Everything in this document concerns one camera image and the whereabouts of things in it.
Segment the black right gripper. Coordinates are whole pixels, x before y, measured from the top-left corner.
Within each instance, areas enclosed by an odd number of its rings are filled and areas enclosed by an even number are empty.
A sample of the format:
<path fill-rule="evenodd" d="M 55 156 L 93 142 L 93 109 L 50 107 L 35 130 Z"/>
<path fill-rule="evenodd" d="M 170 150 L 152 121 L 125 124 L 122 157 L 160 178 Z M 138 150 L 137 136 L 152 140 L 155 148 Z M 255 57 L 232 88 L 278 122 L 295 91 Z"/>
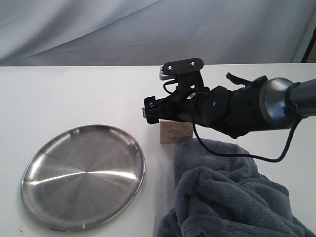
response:
<path fill-rule="evenodd" d="M 142 108 L 143 118 L 148 124 L 157 124 L 159 119 L 195 122 L 195 124 L 223 130 L 226 124 L 225 116 L 228 114 L 229 102 L 232 91 L 222 86 L 217 86 L 207 93 L 199 92 L 192 99 L 188 96 L 193 94 L 193 89 L 174 93 L 166 98 L 156 99 L 155 96 L 144 99 Z"/>

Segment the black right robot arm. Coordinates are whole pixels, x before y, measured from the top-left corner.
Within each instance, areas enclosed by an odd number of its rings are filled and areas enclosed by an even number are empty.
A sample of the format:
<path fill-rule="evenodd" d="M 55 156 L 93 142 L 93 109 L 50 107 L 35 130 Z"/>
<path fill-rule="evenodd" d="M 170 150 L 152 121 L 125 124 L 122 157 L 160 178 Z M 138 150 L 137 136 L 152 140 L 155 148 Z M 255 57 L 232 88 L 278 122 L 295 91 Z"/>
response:
<path fill-rule="evenodd" d="M 165 98 L 144 100 L 149 124 L 159 120 L 190 122 L 234 139 L 253 131 L 289 129 L 298 119 L 316 114 L 316 81 L 293 83 L 261 76 L 248 81 L 230 73 L 226 78 L 241 87 L 228 90 L 204 86 L 200 72 L 176 75 L 177 87 Z"/>

